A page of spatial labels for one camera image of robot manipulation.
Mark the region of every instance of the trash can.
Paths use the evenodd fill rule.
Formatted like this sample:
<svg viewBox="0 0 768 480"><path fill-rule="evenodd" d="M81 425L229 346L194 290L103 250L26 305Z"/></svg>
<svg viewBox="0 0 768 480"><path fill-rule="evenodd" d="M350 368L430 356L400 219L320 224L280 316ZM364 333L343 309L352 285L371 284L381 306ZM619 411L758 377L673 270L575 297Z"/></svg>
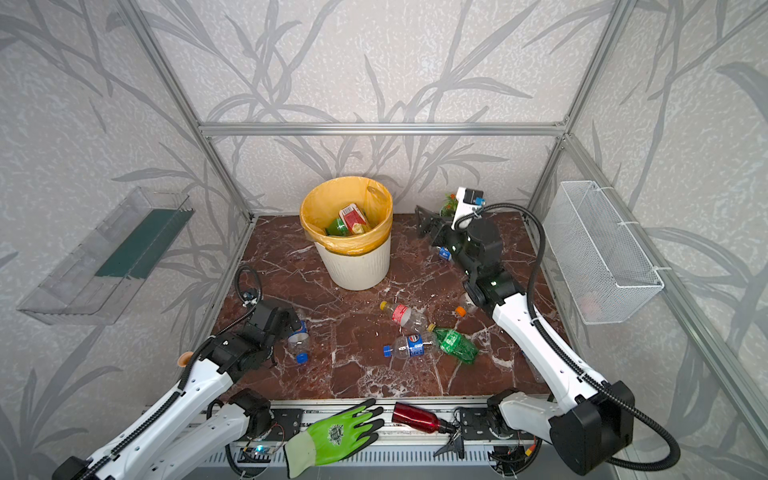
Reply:
<svg viewBox="0 0 768 480"><path fill-rule="evenodd" d="M339 210L355 203L371 230L353 237L329 237L328 227ZM318 185L301 203L300 219L315 243L333 282L345 290L367 290L389 271L392 195L365 177L339 177Z"/></svg>

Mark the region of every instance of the leaf pattern wallpaper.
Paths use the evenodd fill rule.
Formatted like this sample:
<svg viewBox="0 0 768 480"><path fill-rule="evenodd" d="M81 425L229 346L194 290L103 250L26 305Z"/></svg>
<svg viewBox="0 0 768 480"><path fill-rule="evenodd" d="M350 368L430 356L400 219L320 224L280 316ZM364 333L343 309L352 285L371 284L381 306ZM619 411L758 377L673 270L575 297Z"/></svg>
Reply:
<svg viewBox="0 0 768 480"><path fill-rule="evenodd" d="M560 121L613 0L140 5L205 122ZM365 175L396 212L478 186L525 198L549 137L219 137L255 212L296 213L317 184Z"/></svg>
<svg viewBox="0 0 768 480"><path fill-rule="evenodd" d="M764 393L767 14L765 1L638 2L576 127ZM563 156L538 213L559 181L581 179ZM554 258L546 263L584 357L611 378L643 385L637 404L679 438L675 474L768 478L768 459L661 298L626 323L585 326ZM661 446L636 429L641 458L658 458Z"/></svg>
<svg viewBox="0 0 768 480"><path fill-rule="evenodd" d="M115 6L0 2L0 478L49 479L167 391L247 218ZM47 326L24 296L136 186L195 214L111 326Z"/></svg>

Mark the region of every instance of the small plant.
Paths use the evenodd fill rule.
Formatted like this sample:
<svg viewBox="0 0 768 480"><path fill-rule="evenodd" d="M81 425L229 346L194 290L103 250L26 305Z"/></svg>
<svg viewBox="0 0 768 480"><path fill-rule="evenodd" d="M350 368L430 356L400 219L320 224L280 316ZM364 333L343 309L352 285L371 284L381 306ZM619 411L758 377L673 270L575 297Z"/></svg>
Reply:
<svg viewBox="0 0 768 480"><path fill-rule="evenodd" d="M445 194L445 205L440 210L440 217L453 217L457 208L456 194Z"/></svg>

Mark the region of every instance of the wire basket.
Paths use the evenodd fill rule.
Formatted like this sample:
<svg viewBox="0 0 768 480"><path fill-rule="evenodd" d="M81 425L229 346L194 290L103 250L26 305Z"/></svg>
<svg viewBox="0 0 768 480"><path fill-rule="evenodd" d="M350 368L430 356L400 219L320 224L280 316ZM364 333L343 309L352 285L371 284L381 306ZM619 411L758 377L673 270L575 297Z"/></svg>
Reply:
<svg viewBox="0 0 768 480"><path fill-rule="evenodd" d="M584 323L623 322L664 288L595 182L560 183L544 228Z"/></svg>

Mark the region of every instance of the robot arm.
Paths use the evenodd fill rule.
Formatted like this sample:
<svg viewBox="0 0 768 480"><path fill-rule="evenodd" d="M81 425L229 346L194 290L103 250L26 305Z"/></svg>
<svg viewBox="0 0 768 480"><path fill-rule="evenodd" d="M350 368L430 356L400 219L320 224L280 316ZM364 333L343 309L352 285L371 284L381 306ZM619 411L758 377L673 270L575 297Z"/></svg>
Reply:
<svg viewBox="0 0 768 480"><path fill-rule="evenodd" d="M472 302L520 346L557 402L508 390L489 399L488 421L500 435L524 430L550 442L574 472L585 475L632 442L634 420L585 382L584 376L589 375L629 406L634 405L634 396L622 382L606 382L538 311L528 311L526 292L502 266L503 244L497 227L477 212L485 203L482 195L480 190L459 188L453 219L416 207L419 233L428 234L441 256L452 258L465 271L464 288ZM583 372L577 374L568 366L539 329Z"/></svg>
<svg viewBox="0 0 768 480"><path fill-rule="evenodd" d="M249 390L238 392L218 415L176 443L192 419L249 370L271 358L274 343L301 329L292 309L262 301L238 333L210 337L188 366L189 376L166 392L131 426L87 460L70 457L53 480L183 478L210 453L245 434L270 427L270 403Z"/></svg>

